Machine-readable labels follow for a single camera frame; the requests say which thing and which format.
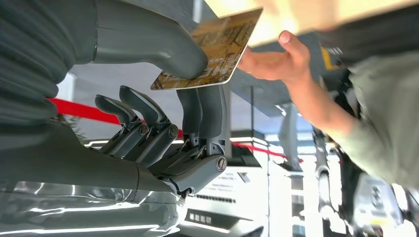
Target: shiny metal surface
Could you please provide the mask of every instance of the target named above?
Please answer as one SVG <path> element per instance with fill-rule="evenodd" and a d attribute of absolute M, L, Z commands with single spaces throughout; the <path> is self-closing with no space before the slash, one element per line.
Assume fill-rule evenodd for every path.
<path fill-rule="evenodd" d="M 169 192 L 23 181 L 7 192 L 1 184 L 0 236 L 159 237 L 186 215 Z"/>

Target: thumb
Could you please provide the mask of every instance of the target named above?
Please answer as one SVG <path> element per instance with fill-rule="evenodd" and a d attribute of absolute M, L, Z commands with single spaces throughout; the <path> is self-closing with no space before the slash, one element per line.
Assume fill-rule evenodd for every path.
<path fill-rule="evenodd" d="M 278 37 L 279 44 L 291 54 L 293 58 L 304 59 L 308 57 L 308 49 L 298 38 L 289 31 L 282 31 Z"/>

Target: gold card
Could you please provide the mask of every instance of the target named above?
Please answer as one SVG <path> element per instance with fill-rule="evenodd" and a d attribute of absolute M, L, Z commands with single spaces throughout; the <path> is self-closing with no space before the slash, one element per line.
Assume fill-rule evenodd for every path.
<path fill-rule="evenodd" d="M 207 68 L 195 79 L 162 72 L 152 90 L 190 89 L 227 83 L 248 44 L 262 9 L 201 23 L 192 38 L 208 57 Z"/>

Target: gray sleeve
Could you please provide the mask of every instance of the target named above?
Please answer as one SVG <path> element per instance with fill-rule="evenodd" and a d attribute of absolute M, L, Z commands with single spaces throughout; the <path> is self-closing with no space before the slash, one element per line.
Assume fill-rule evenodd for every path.
<path fill-rule="evenodd" d="M 393 180 L 394 159 L 390 159 L 389 148 L 367 120 L 356 121 L 351 133 L 335 139 L 350 159 L 370 175 L 384 180 Z"/>

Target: red rope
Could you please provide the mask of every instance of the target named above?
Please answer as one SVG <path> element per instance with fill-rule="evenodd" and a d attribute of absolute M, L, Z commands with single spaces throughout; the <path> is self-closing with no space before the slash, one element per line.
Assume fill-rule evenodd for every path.
<path fill-rule="evenodd" d="M 100 110 L 98 110 L 95 107 L 74 103 L 66 100 L 61 100 L 57 98 L 50 98 L 49 99 L 52 103 L 54 103 L 57 107 L 58 113 L 62 115 L 71 115 L 71 116 L 77 116 L 85 119 L 92 119 L 100 122 L 107 122 L 112 124 L 120 124 L 118 121 L 118 118 L 115 115 L 110 115 L 107 113 L 104 113 Z M 177 136 L 178 138 L 183 138 L 183 131 L 179 130 L 179 134 Z M 257 148 L 252 145 L 246 145 L 243 143 L 233 142 L 233 146 L 236 147 L 243 147 L 247 148 L 251 151 L 257 151 L 257 152 L 264 152 L 268 155 L 278 156 L 282 157 L 284 159 L 287 159 L 287 157 L 280 153 L 275 153 L 270 150 Z"/>
<path fill-rule="evenodd" d="M 281 153 L 276 153 L 276 152 L 272 152 L 270 150 L 266 150 L 266 149 L 262 149 L 262 148 L 257 148 L 254 147 L 252 145 L 247 145 L 247 144 L 243 144 L 243 143 L 238 143 L 238 142 L 232 142 L 231 144 L 233 144 L 233 146 L 235 147 L 243 147 L 243 148 L 247 148 L 251 151 L 257 151 L 257 152 L 264 152 L 268 155 L 273 155 L 273 156 L 278 156 L 278 157 L 282 157 L 284 159 L 286 159 L 287 157 Z"/>

